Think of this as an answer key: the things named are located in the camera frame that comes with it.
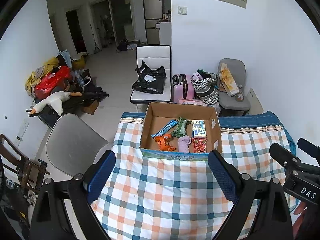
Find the right human hand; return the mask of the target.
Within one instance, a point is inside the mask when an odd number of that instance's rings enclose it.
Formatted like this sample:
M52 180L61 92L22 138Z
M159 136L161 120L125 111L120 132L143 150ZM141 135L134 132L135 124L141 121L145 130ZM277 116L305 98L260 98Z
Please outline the right human hand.
M319 239L319 206L300 202L294 215L299 215L293 224L294 239Z

